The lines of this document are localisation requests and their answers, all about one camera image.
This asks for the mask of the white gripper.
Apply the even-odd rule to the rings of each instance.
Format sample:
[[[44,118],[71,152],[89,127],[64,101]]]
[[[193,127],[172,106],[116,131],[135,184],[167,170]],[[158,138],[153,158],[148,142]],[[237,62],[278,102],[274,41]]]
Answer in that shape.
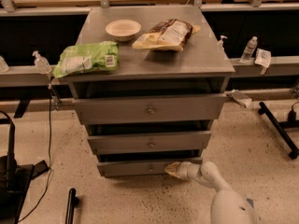
[[[200,183],[204,181],[200,168],[200,164],[195,164],[188,161],[175,161],[168,164],[164,169],[167,174],[175,178],[182,180],[193,180]]]

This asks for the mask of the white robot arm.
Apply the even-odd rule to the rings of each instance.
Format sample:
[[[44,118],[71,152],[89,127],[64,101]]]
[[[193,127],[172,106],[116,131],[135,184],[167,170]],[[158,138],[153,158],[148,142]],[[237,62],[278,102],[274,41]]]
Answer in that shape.
[[[164,170],[176,178],[193,180],[216,191],[210,207],[211,224],[263,223],[253,205],[225,181],[213,162],[203,161],[201,164],[195,164],[176,161],[167,165]]]

